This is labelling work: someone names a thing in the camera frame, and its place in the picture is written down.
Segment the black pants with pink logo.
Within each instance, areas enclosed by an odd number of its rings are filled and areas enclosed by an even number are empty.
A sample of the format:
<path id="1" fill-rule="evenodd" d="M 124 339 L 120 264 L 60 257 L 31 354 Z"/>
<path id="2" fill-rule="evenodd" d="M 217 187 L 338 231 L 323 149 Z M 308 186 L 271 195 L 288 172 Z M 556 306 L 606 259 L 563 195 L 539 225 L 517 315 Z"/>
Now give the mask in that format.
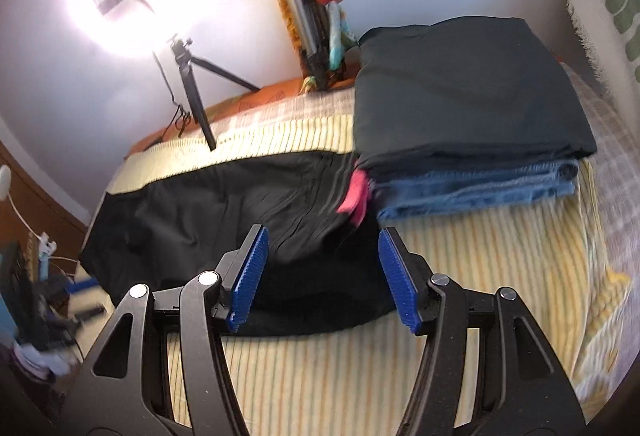
<path id="1" fill-rule="evenodd" d="M 373 213 L 342 211 L 350 153 L 285 153 L 212 165 L 109 194 L 79 256 L 113 301 L 131 286 L 170 289 L 213 269 L 250 227 L 269 256 L 243 336 L 300 336 L 354 328 L 394 301 L 378 260 Z"/>

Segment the yellow striped blanket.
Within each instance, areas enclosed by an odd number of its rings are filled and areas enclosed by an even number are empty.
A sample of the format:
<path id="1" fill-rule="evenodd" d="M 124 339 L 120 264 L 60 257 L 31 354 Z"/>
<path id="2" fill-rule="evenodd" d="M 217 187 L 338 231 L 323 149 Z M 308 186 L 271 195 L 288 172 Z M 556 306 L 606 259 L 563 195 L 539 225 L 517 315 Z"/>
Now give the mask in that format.
<path id="1" fill-rule="evenodd" d="M 270 234 L 250 318 L 224 341 L 256 435 L 389 435 L 422 342 L 404 328 L 376 258 L 378 222 L 340 207 L 355 165 L 348 114 L 235 128 L 216 150 L 183 139 L 131 155 L 80 255 L 118 303 L 213 267 L 255 223 Z M 587 418 L 614 388 L 629 278 L 608 263 L 593 169 L 534 205 L 397 222 L 411 251 L 461 285 L 510 285 L 549 338 Z"/>

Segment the white clip desk lamp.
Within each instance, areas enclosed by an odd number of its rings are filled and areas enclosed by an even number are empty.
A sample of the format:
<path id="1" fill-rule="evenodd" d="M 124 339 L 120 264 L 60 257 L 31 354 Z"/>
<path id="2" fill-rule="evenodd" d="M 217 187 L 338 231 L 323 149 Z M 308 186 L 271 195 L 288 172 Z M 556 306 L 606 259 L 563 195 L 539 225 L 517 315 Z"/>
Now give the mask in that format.
<path id="1" fill-rule="evenodd" d="M 26 228 L 27 232 L 30 233 L 37 241 L 38 241 L 38 255 L 37 255 L 37 277 L 38 281 L 44 281 L 49 278 L 49 263 L 51 256 L 55 253 L 58 245 L 52 240 L 45 232 L 38 234 L 30 224 L 26 221 L 23 215 L 18 210 L 17 206 L 14 203 L 13 197 L 11 195 L 11 183 L 12 183 L 12 171 L 8 165 L 1 166 L 1 175 L 0 175 L 0 201 L 5 202 L 8 201 L 12 211 L 16 218 L 21 222 L 21 224 Z"/>

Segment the folded blue jeans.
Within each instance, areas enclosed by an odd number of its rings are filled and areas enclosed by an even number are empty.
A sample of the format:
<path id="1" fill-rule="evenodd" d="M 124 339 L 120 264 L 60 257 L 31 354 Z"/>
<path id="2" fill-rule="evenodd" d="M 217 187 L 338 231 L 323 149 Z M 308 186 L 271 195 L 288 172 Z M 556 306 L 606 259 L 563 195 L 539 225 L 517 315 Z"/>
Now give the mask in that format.
<path id="1" fill-rule="evenodd" d="M 532 205 L 573 194 L 578 173 L 576 159 L 561 159 L 516 168 L 431 171 L 370 187 L 378 218 L 387 220 Z"/>

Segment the dark green folded garment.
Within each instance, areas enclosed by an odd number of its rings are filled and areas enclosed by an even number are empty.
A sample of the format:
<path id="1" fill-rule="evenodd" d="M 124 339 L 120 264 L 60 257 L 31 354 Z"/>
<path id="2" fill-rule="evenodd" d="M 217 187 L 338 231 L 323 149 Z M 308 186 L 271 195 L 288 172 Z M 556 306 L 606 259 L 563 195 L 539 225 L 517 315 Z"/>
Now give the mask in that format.
<path id="1" fill-rule="evenodd" d="M 376 180 L 597 151 L 570 78 L 521 18 L 377 27 L 359 47 L 355 150 Z"/>

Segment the folded silver tripod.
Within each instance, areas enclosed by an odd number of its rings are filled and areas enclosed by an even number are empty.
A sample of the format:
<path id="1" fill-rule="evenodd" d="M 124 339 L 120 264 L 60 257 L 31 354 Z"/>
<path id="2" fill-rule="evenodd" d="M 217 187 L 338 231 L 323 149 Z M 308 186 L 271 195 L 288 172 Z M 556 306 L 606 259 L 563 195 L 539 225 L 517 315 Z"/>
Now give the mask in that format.
<path id="1" fill-rule="evenodd" d="M 329 88 L 329 20 L 316 0 L 278 0 L 294 50 L 305 76 L 320 91 Z"/>

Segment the green patterned white pillow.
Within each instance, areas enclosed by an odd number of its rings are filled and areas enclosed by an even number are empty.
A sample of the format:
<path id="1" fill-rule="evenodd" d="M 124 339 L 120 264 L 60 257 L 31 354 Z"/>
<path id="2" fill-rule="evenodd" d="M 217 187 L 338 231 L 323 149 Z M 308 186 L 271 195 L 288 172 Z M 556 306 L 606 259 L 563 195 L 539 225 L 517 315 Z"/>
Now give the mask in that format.
<path id="1" fill-rule="evenodd" d="M 639 0 L 567 0 L 594 73 L 617 110 L 639 105 Z"/>

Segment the orange wooden bed frame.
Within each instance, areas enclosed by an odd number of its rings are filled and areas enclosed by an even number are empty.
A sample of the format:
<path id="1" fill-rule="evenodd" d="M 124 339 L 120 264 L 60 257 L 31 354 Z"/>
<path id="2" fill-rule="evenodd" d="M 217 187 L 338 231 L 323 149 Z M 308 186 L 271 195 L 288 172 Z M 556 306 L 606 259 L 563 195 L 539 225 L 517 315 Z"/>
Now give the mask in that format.
<path id="1" fill-rule="evenodd" d="M 277 84 L 262 87 L 259 92 L 244 93 L 241 94 L 241 96 L 234 96 L 233 98 L 207 107 L 205 113 L 209 122 L 220 122 L 221 119 L 253 110 L 253 108 L 299 96 L 302 93 L 302 87 L 302 78 L 280 81 L 277 82 Z M 189 123 L 184 127 L 169 125 L 166 129 L 157 130 L 156 133 L 152 133 L 152 135 L 135 143 L 125 157 L 128 159 L 132 154 L 144 152 L 148 148 L 154 147 L 155 144 L 182 138 L 184 135 L 194 133 L 194 131 L 198 130 L 200 130 L 198 123 Z"/>

